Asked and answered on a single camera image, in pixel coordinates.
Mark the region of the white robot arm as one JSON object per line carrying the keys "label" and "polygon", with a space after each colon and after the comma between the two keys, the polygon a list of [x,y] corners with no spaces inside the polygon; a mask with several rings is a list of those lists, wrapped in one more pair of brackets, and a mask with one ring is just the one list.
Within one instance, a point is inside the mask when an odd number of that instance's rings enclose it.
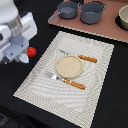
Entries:
{"label": "white robot arm", "polygon": [[13,0],[0,0],[0,64],[28,63],[29,40],[37,34],[31,12],[20,17]]}

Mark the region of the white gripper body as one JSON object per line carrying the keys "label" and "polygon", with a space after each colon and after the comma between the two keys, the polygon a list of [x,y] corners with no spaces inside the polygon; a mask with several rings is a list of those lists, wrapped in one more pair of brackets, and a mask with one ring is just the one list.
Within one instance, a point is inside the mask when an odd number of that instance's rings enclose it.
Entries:
{"label": "white gripper body", "polygon": [[0,64],[19,62],[19,55],[27,55],[29,40],[36,34],[37,26],[31,12],[23,17],[0,14]]}

